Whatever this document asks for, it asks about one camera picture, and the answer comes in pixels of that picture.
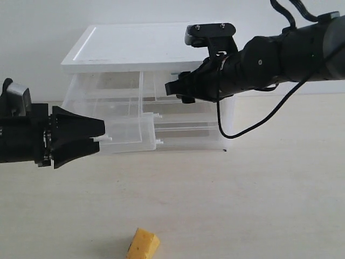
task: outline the white wall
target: white wall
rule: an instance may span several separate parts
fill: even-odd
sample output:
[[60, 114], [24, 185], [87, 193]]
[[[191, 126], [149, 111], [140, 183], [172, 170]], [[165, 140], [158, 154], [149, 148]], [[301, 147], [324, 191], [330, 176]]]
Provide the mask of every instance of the white wall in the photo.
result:
[[[298, 26], [308, 24], [288, 0], [280, 2], [293, 11]], [[304, 3], [314, 14], [334, 10], [345, 14], [344, 0]], [[0, 0], [0, 80], [12, 77], [29, 86], [36, 101], [62, 100], [70, 78], [62, 73], [60, 62], [88, 25], [205, 19], [233, 23], [239, 47], [254, 35], [276, 35], [287, 26], [269, 0]], [[343, 86], [327, 84], [330, 91]], [[324, 85], [313, 86], [317, 92]]]

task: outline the table surface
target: table surface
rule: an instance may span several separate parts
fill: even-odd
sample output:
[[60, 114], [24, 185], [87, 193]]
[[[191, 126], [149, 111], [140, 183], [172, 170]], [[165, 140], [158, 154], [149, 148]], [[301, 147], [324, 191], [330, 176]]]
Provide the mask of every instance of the table surface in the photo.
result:
[[[345, 95], [296, 96], [228, 152], [92, 156], [59, 170], [0, 165], [0, 258], [343, 258]], [[239, 98], [236, 130], [280, 97]]]

